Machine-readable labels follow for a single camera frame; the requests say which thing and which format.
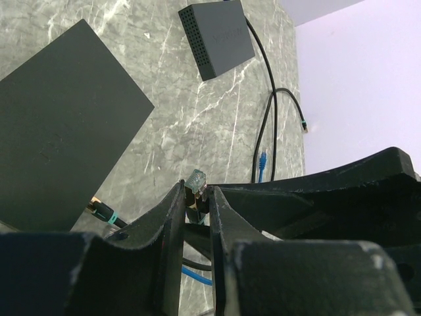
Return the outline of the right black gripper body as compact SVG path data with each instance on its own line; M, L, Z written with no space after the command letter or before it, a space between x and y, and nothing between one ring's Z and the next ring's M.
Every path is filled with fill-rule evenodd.
M385 250L396 263L414 310L417 315L420 315L420 245L386 248Z

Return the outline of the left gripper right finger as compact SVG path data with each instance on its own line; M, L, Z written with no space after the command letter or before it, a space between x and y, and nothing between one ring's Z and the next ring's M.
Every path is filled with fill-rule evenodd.
M413 315L396 264L369 241L274 241L210 195L217 315Z

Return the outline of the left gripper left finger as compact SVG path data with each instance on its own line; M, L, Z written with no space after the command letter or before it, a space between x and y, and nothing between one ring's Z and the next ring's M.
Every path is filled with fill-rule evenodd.
M184 183L107 238L1 235L2 315L177 315Z

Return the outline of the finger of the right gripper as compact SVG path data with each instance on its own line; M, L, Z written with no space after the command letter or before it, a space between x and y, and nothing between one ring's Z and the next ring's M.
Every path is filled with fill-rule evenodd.
M326 197L413 188L419 189L420 181L410 156L389 147L328 171L260 184L211 184L207 193L230 204L313 204Z
M409 193L293 194L223 188L230 207L283 240L366 240L384 248L420 243L420 201Z

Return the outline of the black cable gold plug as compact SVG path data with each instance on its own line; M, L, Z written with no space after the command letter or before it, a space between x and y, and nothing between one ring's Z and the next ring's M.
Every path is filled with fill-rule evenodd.
M201 255L212 260L210 227L205 224L209 213L207 179L203 171L194 169L184 182L186 195L186 216L184 241Z

